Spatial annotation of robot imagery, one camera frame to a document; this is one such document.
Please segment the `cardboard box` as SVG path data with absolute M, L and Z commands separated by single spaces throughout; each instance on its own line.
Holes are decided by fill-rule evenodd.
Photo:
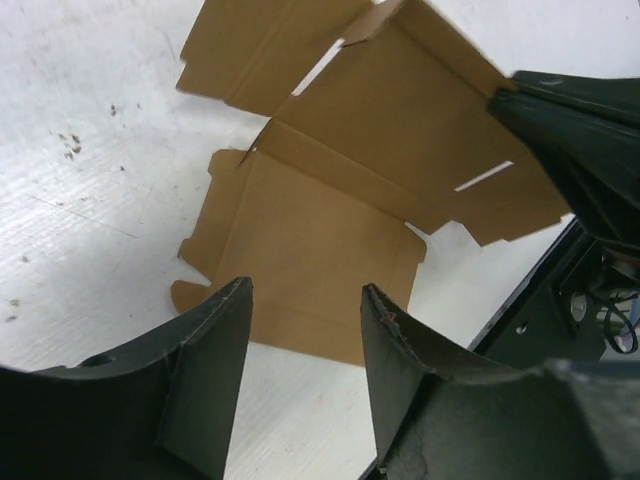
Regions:
M 463 224 L 486 245 L 568 210 L 525 145 L 486 109 L 506 79 L 423 1 L 207 1 L 180 91 L 267 118 L 247 150 L 211 158 L 180 258 L 186 311 L 254 284 L 254 342 L 360 365 L 360 298 L 406 306 L 423 234 Z

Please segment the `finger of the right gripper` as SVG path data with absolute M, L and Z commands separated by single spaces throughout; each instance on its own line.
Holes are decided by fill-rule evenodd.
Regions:
M 533 153 L 583 228 L 639 247 L 639 81 L 518 71 L 488 112 Z

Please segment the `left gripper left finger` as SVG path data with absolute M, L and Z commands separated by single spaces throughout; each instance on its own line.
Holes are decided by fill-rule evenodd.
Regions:
M 1 371 L 5 479 L 220 479 L 253 310 L 249 278 L 77 366 Z

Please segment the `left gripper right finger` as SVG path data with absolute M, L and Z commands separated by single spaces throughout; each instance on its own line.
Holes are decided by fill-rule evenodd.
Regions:
M 361 333 L 385 479 L 635 479 L 639 366 L 517 370 L 420 323 L 373 284 Z

